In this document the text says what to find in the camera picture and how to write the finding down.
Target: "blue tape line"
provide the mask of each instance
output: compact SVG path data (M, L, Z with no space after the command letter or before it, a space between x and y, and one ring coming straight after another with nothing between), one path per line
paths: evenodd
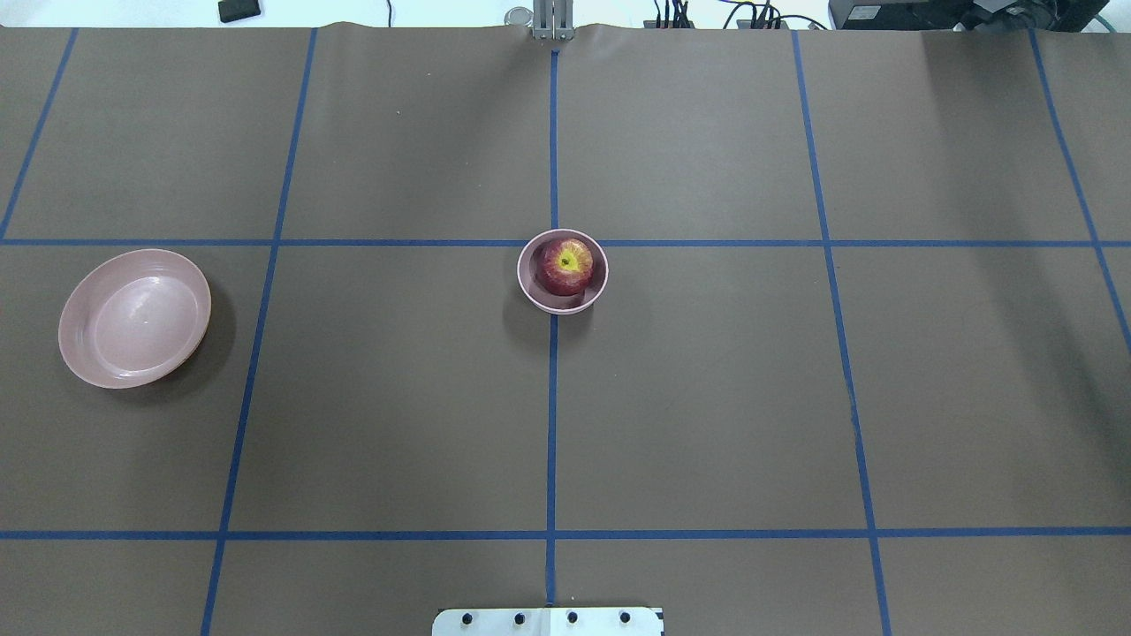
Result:
M270 239L3 239L5 246L268 247Z
M228 541L543 541L541 530L230 531Z
M302 71L302 86L299 88L299 104L294 112L294 128L291 131L291 147L287 151L286 169L283 173L283 187L279 191L278 214L275 218L275 235L271 241L271 253L267 259L267 274L264 277L264 292L259 301L259 317L256 320L256 335L251 344L251 359L248 363L248 378L244 381L243 403L240 406L240 421L235 430L235 444L232 448L232 463L227 473L227 485L224 489L224 507L221 512L219 538L216 540L216 552L213 557L211 576L208 579L208 595L205 600L205 612L200 621L200 635L208 636L211 630L213 609L216 604L216 591L219 587L221 567L224 562L224 543L228 523L232 518L232 501L235 498L235 482L240 474L240 458L243 454L243 440L248 430L248 414L251 411L251 396L256 387L256 371L259 367L259 352L264 343L264 328L267 324L267 308L271 300L271 286L275 281L275 265L278 260L279 242L283 238L283 223L286 220L286 204L291 190L291 177L294 172L294 160L299 152L299 136L302 132L302 114L307 106L307 91L310 87L310 69L314 62L314 45L318 42L318 28L310 29L310 41L307 44L307 62Z
M559 530L562 541L710 541L733 539L867 539L866 530Z
M550 227L558 229L558 55L550 52Z
M824 192L821 188L821 171L817 163L817 143L813 138L813 122L809 109L809 94L805 89L805 69L801 57L801 42L797 32L789 32L793 38L793 58L797 70L797 91L801 95L801 114L805 123L805 143L809 146L809 167L813 180L813 195L817 199L817 215L821 224L821 239L824 244L824 268L829 277L829 292L832 296L832 315L837 325L837 343L840 347L840 368L848 389L848 404L852 411L852 427L856 446L856 470L860 475L860 490L864 500L864 521L870 533L869 544L872 551L872 575L875 578L875 599L880 610L880 627L883 636L891 636L891 618L888 612L888 592L883 581L883 561L880 556L880 541L875 535L875 513L872 508L872 487L867 476L867 458L864 454L864 435L860 426L860 410L856 404L856 386L853 381L852 359L848 356L848 338L845 335L844 313L840 309L840 289L837 284L836 263L832 259L832 246L829 243L829 221L824 208Z
M19 166L19 174L16 175L16 183L11 188L11 196L8 198L8 207L5 209L3 220L0 220L0 239L8 233L8 224L16 213L16 203L19 201L19 191L24 188L24 179L32 167L32 157L35 156L35 148L40 145L40 136L43 135L43 126L48 122L51 113L51 105L55 103L55 94L59 93L59 84L63 80L63 72L67 70L67 62L70 61L71 51L75 50L75 41L78 38L78 28L72 28L70 37L67 38L67 46L63 48L63 57L59 60L55 69L55 77L51 80L51 89L48 91L48 98L43 102L40 111L40 120L35 122L35 130L32 131L32 140L27 144L27 152L24 153L24 163Z
M558 316L550 317L550 389L546 430L546 604L554 604L558 531Z
M1090 248L1090 241L1012 241L960 239L837 239L828 242L834 248Z
M455 247L520 248L524 239L280 239L280 247ZM1091 241L931 239L601 239L606 248L1087 248ZM0 239L0 246L270 247L271 239ZM1100 241L1128 248L1131 241Z
M452 531L146 531L5 530L0 541L545 541L542 530ZM1131 536L1131 526L881 527L767 530L555 530L559 541L727 541L765 539L962 539L978 536Z
M1126 536L1131 526L1010 526L881 528L881 539L944 539L968 536Z
M819 239L601 239L605 248L819 248Z
M1120 302L1120 294L1115 289L1115 281L1107 268L1107 258L1104 256L1104 248L1099 242L1099 232L1096 231L1096 223L1088 208L1088 200L1083 196L1083 186L1080 184L1080 175L1076 171L1076 162L1072 161L1072 153L1068 149L1068 141L1064 139L1064 130L1060 124L1060 115L1056 114L1056 104L1053 102L1053 92L1048 87L1048 76L1045 74L1045 62L1041 55L1041 46L1037 44L1037 34L1029 29L1029 45L1033 48L1033 59L1037 63L1037 76L1041 78L1041 89L1045 94L1045 105L1048 106L1048 118L1053 123L1053 132L1056 134L1056 143L1060 144L1061 154L1064 155L1064 165L1068 166L1068 174L1072 179L1072 189L1076 190L1076 199L1080 204L1080 212L1083 214L1083 222L1088 226L1088 235L1091 237L1091 244L1096 250L1096 259L1099 261L1099 269L1104 274L1104 283L1107 285L1107 293L1112 298L1112 306L1115 308L1115 318L1119 320L1120 330L1123 332L1123 343L1131 352L1131 328L1128 327L1128 318L1123 312L1123 304Z
M519 239L283 239L285 247L520 248Z
M0 540L11 541L216 541L213 531L152 530L5 530Z

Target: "apple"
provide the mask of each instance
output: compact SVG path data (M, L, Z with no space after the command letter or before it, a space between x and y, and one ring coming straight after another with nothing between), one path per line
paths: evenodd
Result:
M593 252L580 239L556 239L542 248L535 280L554 295L576 295L593 278Z

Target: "metal bracket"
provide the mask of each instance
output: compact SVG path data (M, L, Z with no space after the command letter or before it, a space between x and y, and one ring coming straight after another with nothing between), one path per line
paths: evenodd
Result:
M432 636L664 636L661 608L444 610Z
M535 40L573 40L573 0L534 0Z

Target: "small pink bowl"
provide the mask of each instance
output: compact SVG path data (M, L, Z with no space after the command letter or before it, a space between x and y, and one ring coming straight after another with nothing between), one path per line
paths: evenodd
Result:
M558 239L580 239L593 252L593 280L589 281L589 286L577 295L554 295L543 290L534 280L538 251L542 246ZM592 237L577 230L546 230L530 239L530 242L523 248L523 253L518 256L518 286L523 287L523 293L535 307L550 313L568 316L585 310L597 300L601 292L605 291L606 283L608 283L608 260L605 258L605 250L601 249Z

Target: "shallow pink dish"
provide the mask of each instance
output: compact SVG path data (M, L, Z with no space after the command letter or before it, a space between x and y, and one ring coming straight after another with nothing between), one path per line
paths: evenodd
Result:
M75 287L59 318L59 352L102 388L162 378L192 355L208 327L211 292L191 260L158 249L111 258Z

